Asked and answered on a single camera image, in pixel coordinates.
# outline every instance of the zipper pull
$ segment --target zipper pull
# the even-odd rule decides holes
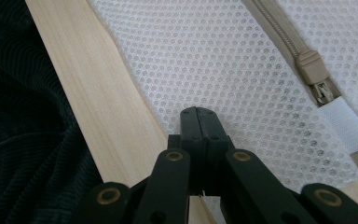
[[[296,65],[301,76],[311,87],[313,96],[321,105],[328,104],[334,100],[334,95],[327,84],[328,71],[317,50],[307,49],[301,52],[296,59]]]

